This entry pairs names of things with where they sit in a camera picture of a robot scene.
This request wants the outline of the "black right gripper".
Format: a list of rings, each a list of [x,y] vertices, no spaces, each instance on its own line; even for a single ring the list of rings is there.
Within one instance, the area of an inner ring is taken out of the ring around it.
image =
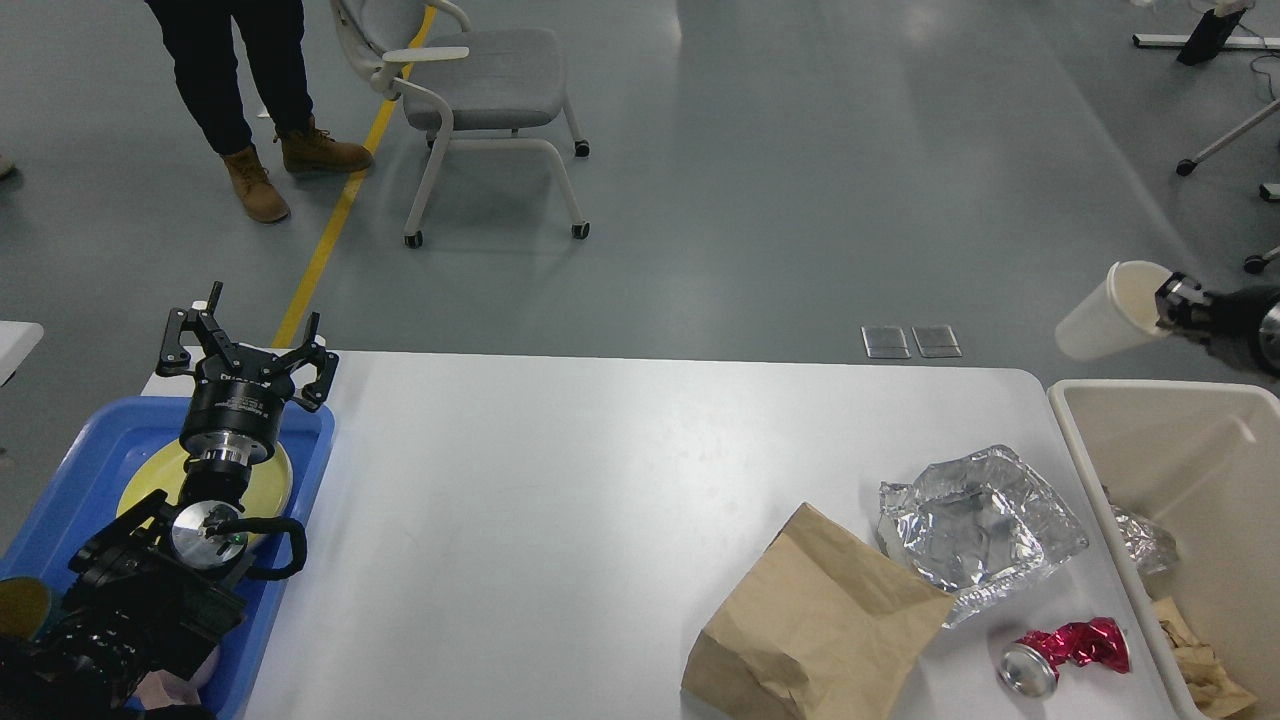
[[[1155,292],[1156,325],[1179,336],[1210,336],[1206,352],[1238,370],[1279,378],[1279,287],[1207,291],[1174,272]]]

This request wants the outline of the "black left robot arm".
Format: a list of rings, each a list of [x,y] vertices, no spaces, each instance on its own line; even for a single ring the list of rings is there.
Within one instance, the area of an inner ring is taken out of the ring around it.
[[[125,719],[154,671],[192,676],[247,616],[238,585],[283,582],[308,557],[300,519],[252,516],[253,469],[275,457],[285,407],[325,404],[339,366],[312,313],[287,351],[236,342],[202,306],[166,316],[155,374],[187,375],[175,496],[154,489],[69,559],[61,616],[32,639],[3,641],[5,719]]]

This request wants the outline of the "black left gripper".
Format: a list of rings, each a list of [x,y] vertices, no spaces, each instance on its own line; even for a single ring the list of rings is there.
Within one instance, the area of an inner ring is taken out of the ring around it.
[[[320,313],[310,314],[302,342],[282,356],[252,346],[238,350],[215,316],[223,290],[224,283],[214,281],[200,307],[170,309],[155,375],[193,378],[195,392],[179,433],[180,447],[191,457],[252,466],[276,454],[288,400],[307,413],[325,404],[339,357],[319,334]],[[187,336],[204,351],[198,361],[184,346]],[[303,366],[314,370],[314,378],[294,388],[291,377]]]

